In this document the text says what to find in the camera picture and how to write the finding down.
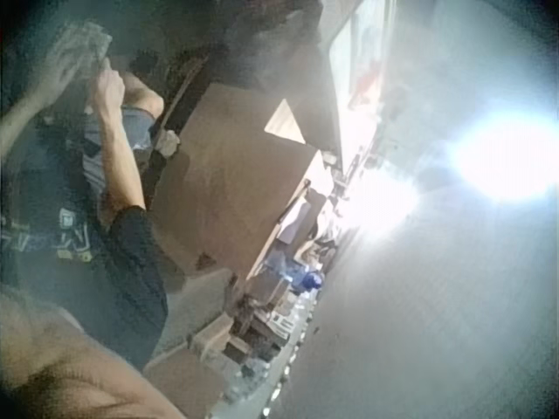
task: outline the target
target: man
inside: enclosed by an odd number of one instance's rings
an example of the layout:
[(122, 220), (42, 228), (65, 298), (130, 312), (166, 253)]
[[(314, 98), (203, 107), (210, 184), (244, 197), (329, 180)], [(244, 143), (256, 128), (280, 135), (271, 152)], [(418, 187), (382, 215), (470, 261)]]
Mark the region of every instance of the man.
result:
[[(76, 159), (66, 133), (38, 118), (79, 69), (74, 39), (71, 31), (61, 36), (0, 120), (0, 156), (8, 163), (2, 281), (63, 306), (90, 336), (141, 369), (160, 338), (167, 301), (129, 143), (145, 140), (162, 100), (105, 58), (91, 89), (94, 113), (83, 115), (84, 155)], [(31, 138), (20, 135), (26, 128), (34, 129)], [(108, 230), (97, 217), (105, 192)]]

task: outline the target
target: person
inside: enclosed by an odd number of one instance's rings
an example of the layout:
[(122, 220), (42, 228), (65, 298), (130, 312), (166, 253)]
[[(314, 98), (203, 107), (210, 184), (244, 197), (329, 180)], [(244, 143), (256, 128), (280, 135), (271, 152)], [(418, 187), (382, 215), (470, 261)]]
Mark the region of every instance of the person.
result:
[(3, 417), (96, 419), (183, 414), (66, 310), (0, 286)]
[(44, 116), (79, 70), (72, 42), (70, 31), (60, 37), (0, 120), (2, 282), (64, 307), (142, 369), (168, 311), (130, 144), (145, 141), (163, 103), (105, 58), (92, 83), (93, 113), (69, 141), (72, 131)]

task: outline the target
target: floor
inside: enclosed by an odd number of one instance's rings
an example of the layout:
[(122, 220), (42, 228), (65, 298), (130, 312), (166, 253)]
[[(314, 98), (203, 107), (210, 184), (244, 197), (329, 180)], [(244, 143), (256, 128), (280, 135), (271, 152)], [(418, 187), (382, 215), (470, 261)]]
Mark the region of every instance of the floor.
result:
[(327, 279), (272, 419), (540, 418), (556, 398), (556, 197), (421, 196)]

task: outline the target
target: black sleeve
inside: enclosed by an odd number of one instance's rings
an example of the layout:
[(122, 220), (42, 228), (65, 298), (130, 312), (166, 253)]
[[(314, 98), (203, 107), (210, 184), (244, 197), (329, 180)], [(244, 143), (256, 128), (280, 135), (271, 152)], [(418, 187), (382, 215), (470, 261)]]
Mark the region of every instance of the black sleeve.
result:
[(167, 296), (157, 269), (156, 247), (146, 211), (121, 211), (111, 226), (112, 282), (121, 330), (110, 348), (135, 367), (149, 361), (167, 319)]

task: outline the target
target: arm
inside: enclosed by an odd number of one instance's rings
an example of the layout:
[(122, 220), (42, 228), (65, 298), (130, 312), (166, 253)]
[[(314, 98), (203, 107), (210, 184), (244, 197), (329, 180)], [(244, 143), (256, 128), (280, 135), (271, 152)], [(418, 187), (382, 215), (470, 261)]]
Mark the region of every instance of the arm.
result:
[(140, 173), (122, 126), (123, 99), (122, 78), (105, 58), (93, 85), (93, 107), (99, 118), (103, 169), (115, 212), (134, 206), (146, 208)]
[(72, 45), (73, 31), (66, 31), (36, 67), (24, 97), (0, 120), (0, 159), (6, 156), (29, 121), (52, 105), (67, 88), (79, 68)]
[(36, 102), (23, 98), (0, 120), (0, 159), (2, 162), (6, 160), (6, 156), (25, 126), (40, 111)]

